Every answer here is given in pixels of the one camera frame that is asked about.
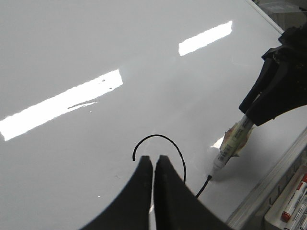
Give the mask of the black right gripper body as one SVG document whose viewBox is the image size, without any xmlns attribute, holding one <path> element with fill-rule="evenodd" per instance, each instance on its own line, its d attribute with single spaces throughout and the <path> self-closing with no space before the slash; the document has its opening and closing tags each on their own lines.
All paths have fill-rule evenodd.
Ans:
<svg viewBox="0 0 307 230">
<path fill-rule="evenodd" d="M 291 60 L 307 61 L 307 23 L 286 29 L 278 38 L 280 52 Z"/>
</svg>

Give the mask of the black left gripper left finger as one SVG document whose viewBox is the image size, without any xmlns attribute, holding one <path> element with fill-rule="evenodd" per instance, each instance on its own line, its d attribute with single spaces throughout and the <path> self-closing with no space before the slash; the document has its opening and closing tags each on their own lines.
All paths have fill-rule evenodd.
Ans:
<svg viewBox="0 0 307 230">
<path fill-rule="evenodd" d="M 83 230 L 148 230 L 151 206 L 153 165 L 149 156 L 142 156 L 132 177 L 96 218 Z"/>
</svg>

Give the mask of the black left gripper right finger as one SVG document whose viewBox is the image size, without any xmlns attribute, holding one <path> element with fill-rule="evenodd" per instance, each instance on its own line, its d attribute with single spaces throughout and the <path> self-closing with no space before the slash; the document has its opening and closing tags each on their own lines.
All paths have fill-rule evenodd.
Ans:
<svg viewBox="0 0 307 230">
<path fill-rule="evenodd" d="M 153 188 L 158 230 L 230 229 L 194 196 L 165 155 L 156 164 Z"/>
</svg>

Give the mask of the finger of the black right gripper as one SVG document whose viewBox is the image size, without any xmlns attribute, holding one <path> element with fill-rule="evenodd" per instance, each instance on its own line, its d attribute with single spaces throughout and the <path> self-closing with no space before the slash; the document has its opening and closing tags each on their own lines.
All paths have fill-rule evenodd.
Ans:
<svg viewBox="0 0 307 230">
<path fill-rule="evenodd" d="M 246 116 L 260 126 L 277 116 L 307 104 L 307 67 L 288 62 L 278 69 L 267 89 L 259 94 Z"/>
<path fill-rule="evenodd" d="M 270 48 L 261 58 L 264 60 L 260 74 L 255 81 L 254 85 L 250 89 L 249 93 L 246 95 L 244 100 L 239 106 L 239 110 L 246 113 L 251 107 L 253 102 L 256 100 L 257 96 L 264 92 L 268 88 L 270 82 L 272 81 L 277 69 L 278 64 L 273 59 L 273 54 L 276 48 Z"/>
</svg>

